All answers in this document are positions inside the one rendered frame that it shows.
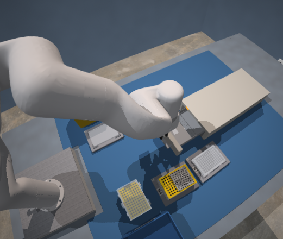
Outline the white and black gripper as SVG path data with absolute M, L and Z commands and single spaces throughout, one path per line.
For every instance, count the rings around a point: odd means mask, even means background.
M 169 130 L 166 134 L 164 134 L 165 136 L 168 136 L 168 133 L 169 133 L 170 131 L 172 131 L 172 130 L 174 130 L 175 128 L 177 128 L 177 126 L 178 126 L 178 124 L 179 124 L 179 118 L 180 118 L 180 116 L 179 116 L 179 113 L 178 113 L 177 119 L 172 123 L 172 126 L 171 126 L 170 130 Z M 158 138 L 160 138 L 160 139 L 162 140 L 162 137 L 163 137 L 163 135 L 162 135 L 161 137 L 158 137 Z

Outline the blue bench mat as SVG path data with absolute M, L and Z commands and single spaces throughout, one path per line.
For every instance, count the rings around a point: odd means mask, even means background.
M 178 82 L 187 96 L 233 73 L 209 50 L 120 86 L 127 94 Z M 283 169 L 283 118 L 265 101 L 205 140 L 200 135 L 182 145 L 176 156 L 160 138 L 124 138 L 92 152 L 83 128 L 73 119 L 55 118 L 63 150 L 79 146 L 103 212 L 87 220 L 93 239 L 121 239 L 125 233 L 168 211 L 184 239 L 194 239 L 238 207 Z M 201 182 L 186 158 L 213 141 L 230 163 Z M 185 162 L 199 184 L 195 190 L 165 206 L 151 179 Z M 140 182 L 152 209 L 130 221 L 116 189 Z

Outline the blue open-top box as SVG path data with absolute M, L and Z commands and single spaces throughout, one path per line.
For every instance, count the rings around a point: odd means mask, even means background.
M 168 214 L 166 214 L 168 213 Z M 163 211 L 140 226 L 128 231 L 121 239 L 184 239 L 168 211 Z

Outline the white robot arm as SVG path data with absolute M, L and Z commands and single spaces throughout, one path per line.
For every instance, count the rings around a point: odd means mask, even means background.
M 137 140 L 167 133 L 184 96 L 183 87 L 174 80 L 128 95 L 110 79 L 64 65 L 56 45 L 37 36 L 0 42 L 0 92 L 8 88 L 27 115 L 101 121 Z M 64 196 L 58 180 L 15 179 L 11 154 L 0 137 L 0 211 L 50 212 Z

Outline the yellow open-top bin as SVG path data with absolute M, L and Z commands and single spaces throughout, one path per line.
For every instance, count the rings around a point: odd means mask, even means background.
M 74 119 L 74 120 L 76 121 L 76 123 L 77 123 L 81 128 L 83 128 L 83 127 L 85 127 L 85 126 L 87 126 L 87 125 L 89 125 L 89 124 L 95 122 L 95 121 L 89 121 L 89 120 L 78 120 L 78 119 Z

